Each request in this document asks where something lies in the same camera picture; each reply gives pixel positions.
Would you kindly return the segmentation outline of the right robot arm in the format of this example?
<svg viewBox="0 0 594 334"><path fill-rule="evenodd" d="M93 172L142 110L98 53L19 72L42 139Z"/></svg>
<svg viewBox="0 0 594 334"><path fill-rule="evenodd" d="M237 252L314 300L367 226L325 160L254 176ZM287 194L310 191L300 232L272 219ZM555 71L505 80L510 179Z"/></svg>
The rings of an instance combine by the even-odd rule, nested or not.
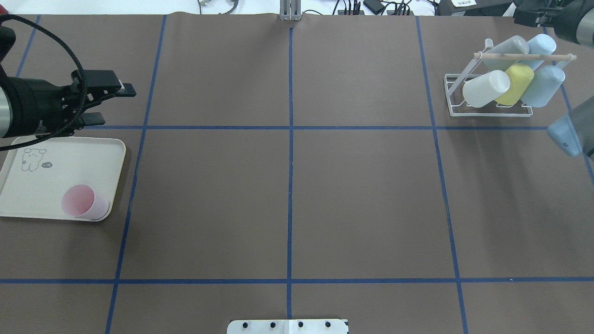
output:
<svg viewBox="0 0 594 334"><path fill-rule="evenodd" d="M567 42L592 48L594 2L592 0L515 0L517 25L551 27ZM547 128L555 144L569 156L594 152L594 98L572 108Z"/></svg>

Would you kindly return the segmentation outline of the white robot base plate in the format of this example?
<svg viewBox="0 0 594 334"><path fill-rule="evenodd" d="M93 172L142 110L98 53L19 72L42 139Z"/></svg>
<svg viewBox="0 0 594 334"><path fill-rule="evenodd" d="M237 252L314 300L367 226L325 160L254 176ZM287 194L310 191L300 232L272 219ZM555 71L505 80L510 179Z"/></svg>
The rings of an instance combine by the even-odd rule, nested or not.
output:
<svg viewBox="0 0 594 334"><path fill-rule="evenodd" d="M268 319L236 320L227 326L227 334L348 334L348 320L343 319Z"/></svg>

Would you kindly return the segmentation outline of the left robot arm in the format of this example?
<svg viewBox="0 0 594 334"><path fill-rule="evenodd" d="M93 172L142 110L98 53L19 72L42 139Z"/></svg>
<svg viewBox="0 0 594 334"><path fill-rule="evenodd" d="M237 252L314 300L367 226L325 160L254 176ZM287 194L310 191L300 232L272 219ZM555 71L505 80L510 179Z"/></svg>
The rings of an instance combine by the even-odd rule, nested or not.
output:
<svg viewBox="0 0 594 334"><path fill-rule="evenodd" d="M1 75L0 133L19 136L71 136L87 126L104 125L101 113L89 108L115 97L135 97L129 83L112 70L74 70L72 84L54 85L43 79Z"/></svg>

